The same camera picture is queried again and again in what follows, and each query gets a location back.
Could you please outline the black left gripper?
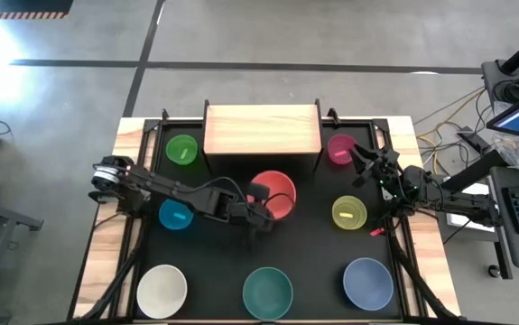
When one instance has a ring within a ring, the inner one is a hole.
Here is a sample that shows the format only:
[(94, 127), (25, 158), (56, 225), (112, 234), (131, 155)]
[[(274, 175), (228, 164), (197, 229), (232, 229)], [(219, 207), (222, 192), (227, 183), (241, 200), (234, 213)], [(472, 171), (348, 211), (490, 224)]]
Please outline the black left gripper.
[(247, 226), (259, 232), (269, 232), (282, 221), (280, 217), (280, 199), (273, 198), (260, 202), (238, 201), (229, 204), (229, 223)]

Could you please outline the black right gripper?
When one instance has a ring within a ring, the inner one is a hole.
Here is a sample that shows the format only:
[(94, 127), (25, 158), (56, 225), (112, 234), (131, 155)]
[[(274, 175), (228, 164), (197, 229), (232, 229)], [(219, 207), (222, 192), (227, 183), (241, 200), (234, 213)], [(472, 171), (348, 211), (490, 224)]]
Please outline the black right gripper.
[(400, 180), (399, 153), (393, 149), (385, 147), (368, 151), (359, 144), (353, 144), (348, 151), (353, 164), (365, 165), (364, 170), (353, 180), (354, 187), (362, 187), (370, 178), (384, 185), (393, 185)]

